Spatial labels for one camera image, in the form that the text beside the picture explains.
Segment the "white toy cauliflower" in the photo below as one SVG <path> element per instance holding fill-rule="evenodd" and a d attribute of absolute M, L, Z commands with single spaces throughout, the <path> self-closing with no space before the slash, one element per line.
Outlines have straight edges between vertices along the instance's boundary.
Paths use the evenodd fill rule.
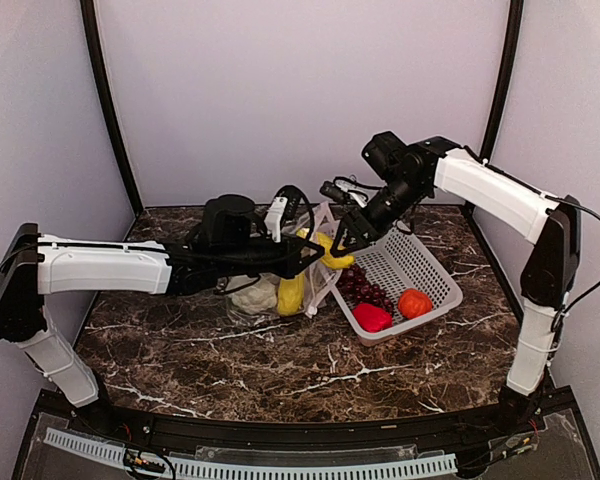
<path fill-rule="evenodd" d="M 264 279 L 230 294 L 229 297 L 239 311 L 248 315 L 259 314 L 277 305 L 276 286 Z"/>

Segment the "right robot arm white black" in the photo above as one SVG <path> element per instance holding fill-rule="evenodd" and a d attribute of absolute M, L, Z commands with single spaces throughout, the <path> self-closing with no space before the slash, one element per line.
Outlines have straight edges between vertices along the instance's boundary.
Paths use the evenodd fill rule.
<path fill-rule="evenodd" d="M 380 240 L 411 207 L 441 190 L 486 211 L 517 231 L 533 249 L 520 277 L 523 319 L 515 357 L 490 424 L 510 434 L 538 407 L 549 361 L 559 347 L 580 264 L 581 216 L 572 196 L 556 197 L 479 159 L 447 138 L 405 144 L 391 131 L 374 135 L 361 155 L 384 186 L 341 219 L 330 252 L 335 257 Z"/>

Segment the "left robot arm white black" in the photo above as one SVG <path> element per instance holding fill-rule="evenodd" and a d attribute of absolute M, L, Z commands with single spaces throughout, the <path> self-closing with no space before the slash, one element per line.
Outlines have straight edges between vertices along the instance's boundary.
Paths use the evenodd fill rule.
<path fill-rule="evenodd" d="M 206 202 L 202 219 L 180 242 L 100 242 L 41 234 L 22 224 L 0 262 L 0 341 L 16 345 L 100 436 L 120 429 L 101 377 L 45 315 L 47 296 L 74 291 L 130 291 L 191 296 L 219 281 L 264 274 L 291 280 L 318 261 L 316 221 L 299 237 L 284 232 L 307 199 L 292 186 L 275 194 L 265 215 L 242 195 Z"/>

